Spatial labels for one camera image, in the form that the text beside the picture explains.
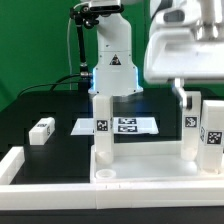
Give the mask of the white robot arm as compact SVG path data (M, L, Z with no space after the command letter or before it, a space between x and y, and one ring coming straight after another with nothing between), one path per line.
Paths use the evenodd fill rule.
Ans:
M91 94L128 96L140 92L132 61L126 5L140 0L81 0L83 23L97 28L98 63ZM170 83L184 109L193 107L186 83L224 82L224 0L149 0L151 26L144 79Z

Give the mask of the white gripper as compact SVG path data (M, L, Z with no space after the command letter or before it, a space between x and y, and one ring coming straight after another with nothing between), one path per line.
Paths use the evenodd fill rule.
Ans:
M186 115L192 109L192 96L185 91L184 81L224 81L224 42L195 41L188 28L161 29L149 39L143 74L149 84L174 80L172 92Z

